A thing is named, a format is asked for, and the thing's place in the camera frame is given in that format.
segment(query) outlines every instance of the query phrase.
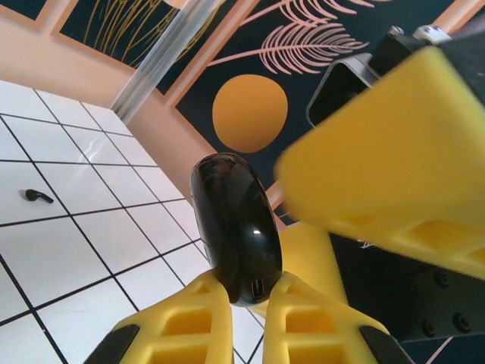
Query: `metal pole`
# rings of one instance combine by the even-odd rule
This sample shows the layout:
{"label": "metal pole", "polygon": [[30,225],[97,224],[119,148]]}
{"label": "metal pole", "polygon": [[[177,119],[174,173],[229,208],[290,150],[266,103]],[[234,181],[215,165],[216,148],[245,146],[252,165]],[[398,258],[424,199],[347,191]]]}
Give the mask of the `metal pole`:
{"label": "metal pole", "polygon": [[111,107],[128,124],[220,0],[188,0],[128,80]]}

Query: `pink palm leaf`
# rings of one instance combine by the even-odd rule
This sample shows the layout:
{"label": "pink palm leaf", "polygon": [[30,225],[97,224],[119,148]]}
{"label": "pink palm leaf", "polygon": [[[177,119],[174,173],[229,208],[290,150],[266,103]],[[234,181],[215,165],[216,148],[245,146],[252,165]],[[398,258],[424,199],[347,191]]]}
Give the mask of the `pink palm leaf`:
{"label": "pink palm leaf", "polygon": [[[373,8],[373,2],[391,2],[392,0],[348,0],[349,2]],[[324,23],[324,18],[337,19],[334,11],[344,14],[357,14],[357,11],[347,8],[341,4],[340,0],[279,0],[261,11],[247,17],[240,25],[247,24],[270,11],[280,9],[285,17],[296,23],[305,24],[308,20],[314,24]]]}
{"label": "pink palm leaf", "polygon": [[319,68],[328,66],[335,57],[352,53],[368,44],[351,38],[345,30],[342,24],[337,23],[314,27],[291,23],[273,30],[260,49],[219,58],[209,66],[258,55],[263,65],[274,74],[319,74]]}

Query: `white tile floor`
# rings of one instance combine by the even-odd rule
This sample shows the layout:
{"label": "white tile floor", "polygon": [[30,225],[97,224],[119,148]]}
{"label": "white tile floor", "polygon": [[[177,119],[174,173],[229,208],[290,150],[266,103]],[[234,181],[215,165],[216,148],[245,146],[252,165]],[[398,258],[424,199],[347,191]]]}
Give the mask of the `white tile floor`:
{"label": "white tile floor", "polygon": [[[208,269],[193,209],[112,111],[4,81],[0,95],[0,361],[81,363]],[[263,325],[233,308],[236,364],[261,363]]]}

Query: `black grout line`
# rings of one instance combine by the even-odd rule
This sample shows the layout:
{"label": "black grout line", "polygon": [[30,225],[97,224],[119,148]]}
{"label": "black grout line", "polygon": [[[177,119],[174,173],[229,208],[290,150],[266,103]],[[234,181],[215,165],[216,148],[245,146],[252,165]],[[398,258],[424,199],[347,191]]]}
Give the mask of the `black grout line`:
{"label": "black grout line", "polygon": [[188,235],[188,233],[183,229],[182,225],[180,225],[180,223],[177,221],[177,219],[172,215],[172,213],[170,212],[170,210],[167,208],[167,206],[162,202],[161,203],[162,206],[164,206],[164,209],[166,212],[168,212],[168,214],[172,217],[172,219],[177,223],[177,225],[179,225],[179,228],[183,231],[183,233],[190,239],[192,240],[192,238],[190,237],[190,235]]}
{"label": "black grout line", "polygon": [[56,117],[55,117],[55,119],[58,120],[58,121],[47,121],[47,120],[42,120],[42,119],[28,118],[28,117],[24,117],[24,116],[20,116],[20,115],[11,115],[11,114],[5,114],[5,113],[0,113],[0,115],[2,115],[2,116],[8,116],[10,118],[26,119],[26,120],[29,120],[29,121],[38,121],[40,123],[47,123],[47,124],[54,124],[54,125],[64,125],[66,127],[75,127],[76,129],[83,129],[83,130],[90,130],[90,131],[98,131],[99,133],[109,133],[109,134],[114,134],[114,135],[120,135],[122,137],[135,138],[131,134],[123,134],[123,133],[118,133],[116,131],[106,131],[106,130],[103,130],[101,128],[101,126],[97,122],[96,122],[96,124],[101,128],[101,130],[100,129],[94,129],[92,127],[80,127],[79,125],[62,124]]}
{"label": "black grout line", "polygon": [[30,310],[23,311],[21,313],[13,315],[12,317],[7,318],[6,320],[0,321],[0,327],[3,326],[3,325],[6,325],[6,324],[10,324],[11,322],[13,322],[15,320],[21,319],[24,316],[30,315],[30,313],[31,313]]}
{"label": "black grout line", "polygon": [[256,354],[256,351],[258,351],[258,349],[259,349],[259,345],[262,345],[263,337],[264,337],[264,334],[261,336],[261,338],[259,339],[258,343],[256,344],[255,349],[252,351],[252,354],[251,354],[251,356],[248,359],[248,364],[251,364],[252,358],[254,358],[254,356]]}
{"label": "black grout line", "polygon": [[236,349],[234,349],[234,353],[236,353],[236,355],[241,359],[242,362],[246,363],[246,361],[243,359],[243,357],[241,356],[241,354],[238,353],[238,351]]}
{"label": "black grout line", "polygon": [[127,290],[125,290],[124,287],[121,285],[121,282],[116,278],[116,276],[113,276],[113,279],[116,282],[116,284],[118,285],[118,287],[121,289],[121,291],[123,292],[123,294],[126,296],[126,298],[128,299],[128,301],[131,303],[131,306],[133,306],[133,308],[137,312],[139,312],[138,306],[135,304],[135,301],[133,301],[133,299],[130,297],[130,295],[128,294]]}
{"label": "black grout line", "polygon": [[0,228],[6,228],[8,226],[15,226],[15,225],[22,225],[22,224],[30,224],[30,223],[33,223],[33,222],[57,220],[59,218],[68,218],[68,217],[69,217],[69,215],[66,214],[66,215],[58,215],[58,216],[49,216],[48,218],[34,218],[33,220],[6,222],[4,224],[0,224]]}
{"label": "black grout line", "polygon": [[10,270],[7,262],[4,260],[4,258],[1,254],[0,254],[0,264],[2,264],[4,270],[7,272],[8,277],[11,279],[14,286],[17,288],[19,294],[22,296],[23,301],[25,302],[25,304],[27,305],[27,307],[29,309],[29,313],[32,313],[32,316],[37,321],[37,324],[39,325],[39,327],[42,329],[42,331],[43,331],[45,337],[47,338],[48,342],[51,344],[55,353],[58,354],[59,359],[63,362],[63,364],[67,364],[67,360],[64,357],[64,354],[59,349],[59,347],[56,344],[56,342],[54,341],[54,338],[52,337],[51,333],[49,332],[47,327],[44,325],[44,322],[42,322],[42,319],[40,318],[39,313],[37,313],[37,311],[33,308],[32,303],[30,302],[29,298],[27,297],[27,295],[23,291],[21,285],[19,284],[19,282],[15,278],[14,273],[12,272],[12,270]]}
{"label": "black grout line", "polygon": [[[184,199],[171,199],[171,200],[164,201],[164,202],[173,202],[173,201],[182,201],[182,200],[184,200]],[[33,220],[7,222],[7,223],[4,223],[4,224],[0,224],[0,228],[6,228],[7,226],[15,226],[15,225],[21,225],[21,224],[30,224],[30,223],[33,223],[33,222],[55,220],[55,219],[58,219],[58,218],[69,218],[70,216],[77,217],[77,216],[83,216],[83,215],[98,214],[98,213],[101,213],[101,212],[127,210],[127,209],[134,209],[136,207],[145,207],[145,206],[159,205],[159,204],[162,204],[162,202],[147,202],[147,203],[140,203],[138,205],[113,207],[113,208],[110,208],[110,209],[92,210],[92,211],[86,211],[86,212],[75,212],[73,214],[66,213],[66,215],[49,216],[47,218],[34,218]]]}
{"label": "black grout line", "polygon": [[71,292],[68,292],[68,293],[65,293],[65,294],[63,294],[59,297],[56,297],[56,298],[54,298],[50,301],[44,302],[44,303],[38,305],[37,307],[34,307],[34,309],[39,311],[40,309],[44,309],[47,306],[50,306],[50,305],[53,305],[54,303],[65,300],[66,298],[69,298],[69,297],[73,296],[74,294],[78,294],[80,292],[83,292],[84,290],[88,290],[89,288],[97,286],[98,284],[101,284],[103,282],[109,281],[110,279],[112,279],[112,276],[107,275],[104,278],[98,279],[97,281],[94,281],[90,284],[87,284],[86,286],[82,286],[80,288],[77,288],[76,290],[72,290]]}
{"label": "black grout line", "polygon": [[166,252],[163,252],[162,254],[160,254],[160,256],[163,258],[164,256],[166,256],[166,255],[168,255],[170,253],[173,253],[173,252],[176,252],[177,250],[180,250],[182,248],[185,248],[186,246],[189,246],[190,244],[194,244],[196,241],[197,240],[189,241],[188,243],[184,243],[184,244],[178,246],[177,248],[173,248],[173,249],[167,250]]}
{"label": "black grout line", "polygon": [[182,284],[182,286],[185,288],[185,286],[186,286],[185,283],[182,282],[182,280],[180,279],[179,275],[174,271],[174,269],[172,268],[172,266],[170,264],[168,264],[168,262],[165,259],[165,257],[162,256],[161,258],[164,261],[164,263],[167,265],[167,267],[172,271],[172,273],[174,273],[175,277],[177,277],[177,279]]}
{"label": "black grout line", "polygon": [[78,102],[81,105],[81,107],[88,113],[88,115],[91,117],[91,119],[96,123],[96,125],[98,125],[99,129],[103,130],[103,128],[101,127],[101,125],[99,125],[99,122],[96,120],[96,118],[94,116],[92,116],[92,114],[89,112],[88,108],[81,101],[78,101]]}
{"label": "black grout line", "polygon": [[7,163],[37,163],[44,165],[105,165],[109,167],[134,167],[134,168],[159,168],[157,165],[131,165],[131,164],[119,164],[119,163],[91,163],[91,162],[60,162],[60,161],[26,161],[23,159],[0,159],[0,162]]}
{"label": "black grout line", "polygon": [[256,320],[256,322],[264,329],[264,325],[260,323],[260,321],[256,318],[256,314],[251,311],[251,309],[247,309],[249,311],[249,314]]}
{"label": "black grout line", "polygon": [[202,239],[197,239],[197,240],[195,240],[195,241],[194,241],[194,245],[196,246],[197,250],[198,250],[198,251],[199,251],[199,252],[202,254],[202,256],[204,257],[204,259],[208,261],[209,259],[208,259],[208,257],[207,257],[207,256],[205,256],[205,253],[204,253],[204,252],[202,252],[202,251],[199,249],[199,247],[197,246],[197,244],[195,244],[195,242],[196,242],[196,241],[199,241],[199,240],[200,240],[200,241],[202,241]]}
{"label": "black grout line", "polygon": [[153,256],[152,258],[147,259],[147,260],[144,260],[143,262],[136,263],[135,265],[132,265],[131,267],[128,267],[128,268],[125,268],[125,269],[121,269],[120,271],[117,271],[116,273],[114,273],[114,275],[116,275],[116,276],[122,275],[124,273],[129,272],[129,271],[132,271],[133,269],[137,269],[139,267],[142,267],[145,264],[151,263],[151,262],[153,262],[153,261],[155,261],[157,259],[160,259],[160,256],[159,255]]}

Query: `screw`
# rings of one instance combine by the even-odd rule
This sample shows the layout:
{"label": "screw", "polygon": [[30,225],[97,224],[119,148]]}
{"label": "screw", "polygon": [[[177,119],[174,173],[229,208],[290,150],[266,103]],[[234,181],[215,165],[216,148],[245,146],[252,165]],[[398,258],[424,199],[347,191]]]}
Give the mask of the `screw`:
{"label": "screw", "polygon": [[453,315],[453,324],[456,329],[463,334],[467,334],[471,331],[470,322],[463,316],[462,313],[457,312]]}
{"label": "screw", "polygon": [[428,337],[434,337],[434,326],[428,320],[421,321],[421,330]]}
{"label": "screw", "polygon": [[411,295],[413,297],[417,297],[418,296],[418,288],[416,287],[416,284],[410,283],[410,285],[409,285],[409,293],[411,293]]}
{"label": "screw", "polygon": [[391,29],[389,29],[389,31],[387,32],[387,34],[389,34],[390,36],[403,36],[404,35],[404,30],[402,30],[402,28],[396,26],[396,25],[393,25],[391,27]]}
{"label": "screw", "polygon": [[448,278],[446,274],[442,270],[435,271],[434,273],[434,281],[438,284],[441,288],[449,287]]}

